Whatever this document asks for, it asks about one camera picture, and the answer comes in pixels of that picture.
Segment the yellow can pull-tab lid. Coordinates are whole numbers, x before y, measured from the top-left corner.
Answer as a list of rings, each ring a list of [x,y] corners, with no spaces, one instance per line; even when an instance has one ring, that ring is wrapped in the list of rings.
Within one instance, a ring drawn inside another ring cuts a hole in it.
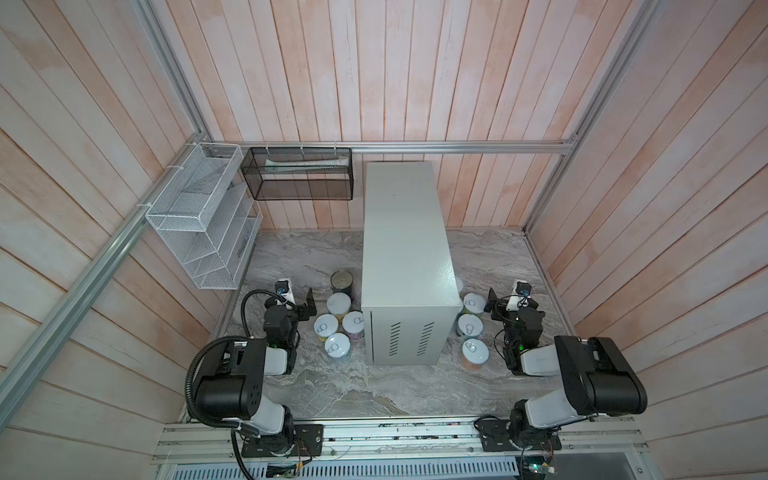
[[[325,342],[327,338],[338,331],[339,320],[336,316],[325,313],[319,315],[313,324],[315,335],[320,342]]]

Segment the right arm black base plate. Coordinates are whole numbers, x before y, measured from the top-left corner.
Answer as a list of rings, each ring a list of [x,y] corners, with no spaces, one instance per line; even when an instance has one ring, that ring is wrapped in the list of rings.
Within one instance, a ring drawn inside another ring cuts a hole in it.
[[[529,450],[557,451],[562,443],[556,430],[539,430],[525,421],[502,420],[495,416],[479,417],[473,422],[484,452]]]

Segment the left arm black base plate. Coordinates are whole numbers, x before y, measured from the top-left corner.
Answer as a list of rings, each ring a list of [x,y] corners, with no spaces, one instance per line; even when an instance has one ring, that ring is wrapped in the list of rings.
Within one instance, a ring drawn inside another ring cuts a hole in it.
[[[322,424],[299,423],[285,427],[279,434],[247,438],[242,443],[240,453],[247,459],[314,458],[321,455],[323,437]]]

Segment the pink can pull-tab lid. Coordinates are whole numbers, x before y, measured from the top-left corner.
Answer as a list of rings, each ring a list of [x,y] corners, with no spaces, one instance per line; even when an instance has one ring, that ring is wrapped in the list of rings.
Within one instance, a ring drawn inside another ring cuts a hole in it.
[[[364,315],[360,311],[350,311],[342,319],[343,333],[351,342],[357,342],[364,338]]]

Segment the green white can pull-tab lid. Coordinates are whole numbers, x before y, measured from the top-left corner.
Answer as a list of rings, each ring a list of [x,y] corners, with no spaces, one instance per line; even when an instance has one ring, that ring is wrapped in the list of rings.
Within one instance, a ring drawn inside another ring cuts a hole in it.
[[[481,318],[485,311],[487,299],[477,293],[467,293],[463,299],[463,314],[471,314]]]

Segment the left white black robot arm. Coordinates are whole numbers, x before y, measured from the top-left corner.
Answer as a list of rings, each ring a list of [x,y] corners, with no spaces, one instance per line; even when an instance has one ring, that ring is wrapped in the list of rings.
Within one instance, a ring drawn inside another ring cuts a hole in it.
[[[301,341],[298,326],[317,314],[312,291],[303,304],[284,293],[283,289],[248,292],[242,306],[256,295],[271,298],[264,312],[264,336],[230,335],[211,341],[193,358],[184,384],[192,418],[258,440],[273,455],[289,453],[297,433],[290,409],[263,393],[264,378],[293,371]]]

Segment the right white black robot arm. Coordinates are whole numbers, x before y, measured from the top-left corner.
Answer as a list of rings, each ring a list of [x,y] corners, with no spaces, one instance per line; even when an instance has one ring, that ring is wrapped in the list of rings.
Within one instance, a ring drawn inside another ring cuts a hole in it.
[[[527,282],[506,296],[490,290],[484,307],[503,326],[497,352],[512,374],[558,377],[562,383],[543,396],[515,403],[507,425],[511,444],[521,450],[550,445],[563,426],[601,414],[643,413],[645,387],[612,339],[557,335],[552,344],[540,344],[545,312],[531,290]]]

